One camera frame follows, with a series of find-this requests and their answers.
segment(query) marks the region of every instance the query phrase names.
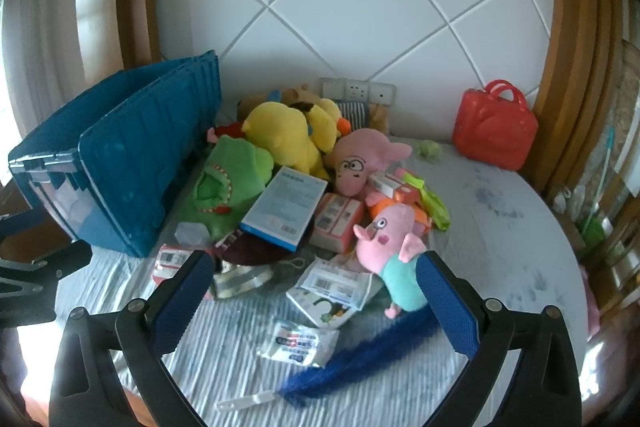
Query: metal screw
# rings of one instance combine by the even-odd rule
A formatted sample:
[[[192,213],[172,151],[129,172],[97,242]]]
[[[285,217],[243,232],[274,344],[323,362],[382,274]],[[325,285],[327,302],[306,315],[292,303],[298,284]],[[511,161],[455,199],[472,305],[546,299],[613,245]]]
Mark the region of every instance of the metal screw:
[[[545,311],[546,311],[546,314],[549,315],[549,317],[551,317],[552,319],[560,318],[560,315],[561,315],[560,310],[555,306],[547,306]]]
[[[69,318],[76,321],[83,315],[84,315],[84,308],[81,308],[81,307],[73,308],[71,310],[71,313],[69,313]]]
[[[130,312],[139,312],[142,308],[145,307],[145,300],[144,299],[133,299],[128,305],[127,305],[127,310],[129,310]]]
[[[487,299],[484,305],[491,312],[499,312],[502,309],[502,303],[498,299]]]

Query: blue plastic bin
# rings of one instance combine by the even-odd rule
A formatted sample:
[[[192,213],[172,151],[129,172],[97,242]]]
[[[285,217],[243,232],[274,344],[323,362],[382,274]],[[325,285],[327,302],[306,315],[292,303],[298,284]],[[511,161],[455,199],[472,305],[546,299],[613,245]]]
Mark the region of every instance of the blue plastic bin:
[[[220,99],[214,52],[119,71],[29,133],[9,168],[72,238],[146,257]]]

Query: red suitcase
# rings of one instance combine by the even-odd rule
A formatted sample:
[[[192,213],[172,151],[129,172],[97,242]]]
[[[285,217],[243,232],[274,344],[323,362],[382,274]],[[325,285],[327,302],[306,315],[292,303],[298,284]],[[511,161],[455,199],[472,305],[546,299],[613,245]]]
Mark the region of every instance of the red suitcase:
[[[513,101],[500,97],[510,90]],[[494,80],[484,90],[467,89],[453,129],[453,144],[467,158],[503,169],[520,169],[538,130],[538,120],[524,95],[506,80]]]

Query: medicine packet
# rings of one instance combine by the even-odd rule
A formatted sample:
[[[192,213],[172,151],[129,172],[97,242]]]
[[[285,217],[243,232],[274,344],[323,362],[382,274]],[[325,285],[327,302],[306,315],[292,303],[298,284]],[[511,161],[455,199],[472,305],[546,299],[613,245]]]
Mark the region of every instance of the medicine packet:
[[[317,330],[276,319],[258,349],[258,355],[279,362],[324,367],[334,353],[337,341],[337,330]]]
[[[356,272],[316,257],[296,286],[360,311],[371,291],[372,273]]]

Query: turquoise plush body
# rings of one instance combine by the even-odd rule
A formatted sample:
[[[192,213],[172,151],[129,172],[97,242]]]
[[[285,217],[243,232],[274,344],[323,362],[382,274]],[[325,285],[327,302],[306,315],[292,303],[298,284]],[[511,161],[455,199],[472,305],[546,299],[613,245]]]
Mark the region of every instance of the turquoise plush body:
[[[389,290],[391,300],[403,310],[413,312],[427,305],[427,299],[415,280],[415,264],[418,256],[414,256],[408,263],[394,254],[382,267],[380,277]]]

